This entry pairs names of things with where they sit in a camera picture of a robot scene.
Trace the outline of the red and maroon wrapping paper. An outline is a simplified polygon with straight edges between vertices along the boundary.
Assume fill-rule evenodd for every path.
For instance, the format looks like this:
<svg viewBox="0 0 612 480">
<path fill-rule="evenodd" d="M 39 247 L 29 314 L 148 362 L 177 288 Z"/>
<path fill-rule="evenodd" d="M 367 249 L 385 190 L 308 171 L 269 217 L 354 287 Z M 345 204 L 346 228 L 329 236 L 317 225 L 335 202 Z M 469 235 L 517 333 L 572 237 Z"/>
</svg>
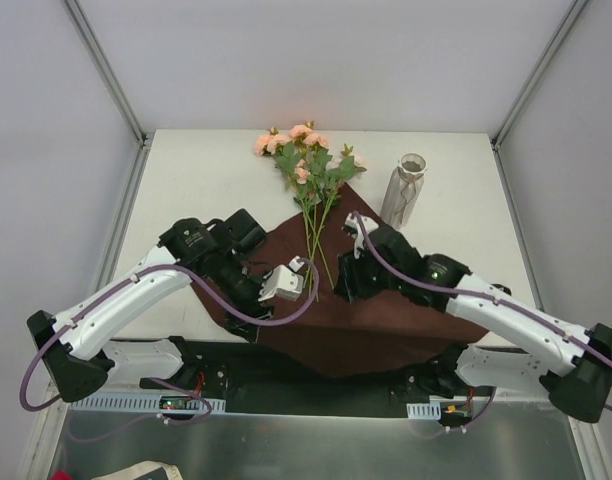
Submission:
<svg viewBox="0 0 612 480">
<path fill-rule="evenodd" d="M 353 247 L 342 230 L 346 216 L 352 211 L 375 214 L 350 186 L 340 194 L 320 237 L 325 254 L 316 260 L 323 275 L 317 301 L 287 325 L 253 327 L 248 342 L 285 353 L 331 378 L 395 370 L 423 363 L 452 344 L 479 342 L 487 333 L 484 328 L 417 306 L 394 291 L 353 303 L 334 295 L 334 263 Z"/>
</svg>

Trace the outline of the pink artificial flower bouquet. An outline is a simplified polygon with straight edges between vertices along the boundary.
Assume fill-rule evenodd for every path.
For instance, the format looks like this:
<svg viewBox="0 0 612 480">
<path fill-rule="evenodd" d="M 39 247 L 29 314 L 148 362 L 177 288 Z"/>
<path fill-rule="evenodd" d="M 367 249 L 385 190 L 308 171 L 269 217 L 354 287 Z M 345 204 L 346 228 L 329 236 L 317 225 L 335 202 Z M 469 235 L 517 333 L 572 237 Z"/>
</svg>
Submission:
<svg viewBox="0 0 612 480">
<path fill-rule="evenodd" d="M 253 152 L 272 159 L 285 188 L 294 193 L 293 201 L 302 212 L 307 256 L 322 262 L 332 282 L 321 237 L 331 210 L 341 201 L 342 187 L 367 171 L 364 163 L 352 145 L 345 144 L 333 154 L 328 139 L 315 130 L 312 121 L 295 125 L 286 133 L 270 128 L 258 136 Z"/>
</svg>

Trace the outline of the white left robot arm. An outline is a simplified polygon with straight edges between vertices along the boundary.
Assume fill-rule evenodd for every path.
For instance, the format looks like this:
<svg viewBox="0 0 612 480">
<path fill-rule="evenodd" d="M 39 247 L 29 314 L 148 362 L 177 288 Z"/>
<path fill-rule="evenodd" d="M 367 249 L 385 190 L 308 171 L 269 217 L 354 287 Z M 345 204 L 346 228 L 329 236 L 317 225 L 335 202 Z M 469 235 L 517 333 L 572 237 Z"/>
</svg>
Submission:
<svg viewBox="0 0 612 480">
<path fill-rule="evenodd" d="M 159 380 L 174 388 L 199 385 L 200 366 L 186 341 L 119 343 L 114 336 L 194 276 L 208 279 L 239 312 L 266 320 L 273 309 L 261 301 L 262 280 L 244 266 L 267 234 L 244 209 L 225 220 L 176 221 L 128 273 L 78 305 L 51 315 L 43 310 L 27 321 L 59 397 L 74 403 L 108 382 L 154 388 Z"/>
</svg>

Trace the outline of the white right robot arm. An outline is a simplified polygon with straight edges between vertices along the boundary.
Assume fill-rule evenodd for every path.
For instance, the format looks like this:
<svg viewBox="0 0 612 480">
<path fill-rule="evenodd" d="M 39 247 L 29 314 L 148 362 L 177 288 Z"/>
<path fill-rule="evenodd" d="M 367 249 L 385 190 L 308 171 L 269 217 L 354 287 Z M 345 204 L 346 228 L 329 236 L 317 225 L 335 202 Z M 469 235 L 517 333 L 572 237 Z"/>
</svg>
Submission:
<svg viewBox="0 0 612 480">
<path fill-rule="evenodd" d="M 455 395 L 468 386 L 522 391 L 590 424 L 609 410 L 612 328 L 586 328 L 529 307 L 450 257 L 420 255 L 400 232 L 357 212 L 346 217 L 344 230 L 354 244 L 339 258 L 337 295 L 354 302 L 394 291 L 510 342 L 453 350 L 436 369 L 443 392 Z"/>
</svg>

